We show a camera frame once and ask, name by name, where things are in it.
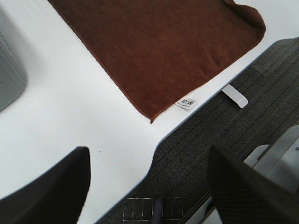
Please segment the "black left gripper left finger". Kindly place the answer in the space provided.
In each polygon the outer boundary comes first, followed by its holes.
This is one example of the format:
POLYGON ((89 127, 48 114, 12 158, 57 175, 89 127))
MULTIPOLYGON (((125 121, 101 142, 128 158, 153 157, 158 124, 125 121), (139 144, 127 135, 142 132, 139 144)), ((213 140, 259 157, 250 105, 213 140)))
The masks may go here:
POLYGON ((75 224, 91 182, 90 154, 77 147, 43 175, 0 201, 2 224, 75 224))

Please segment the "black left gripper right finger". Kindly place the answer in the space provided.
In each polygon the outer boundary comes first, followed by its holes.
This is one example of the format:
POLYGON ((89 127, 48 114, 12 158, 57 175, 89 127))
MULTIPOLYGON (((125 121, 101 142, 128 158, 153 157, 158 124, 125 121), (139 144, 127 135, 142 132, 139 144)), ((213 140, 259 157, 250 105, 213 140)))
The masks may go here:
POLYGON ((224 224, 297 224, 299 196, 262 176, 230 150, 212 145, 207 182, 224 224))

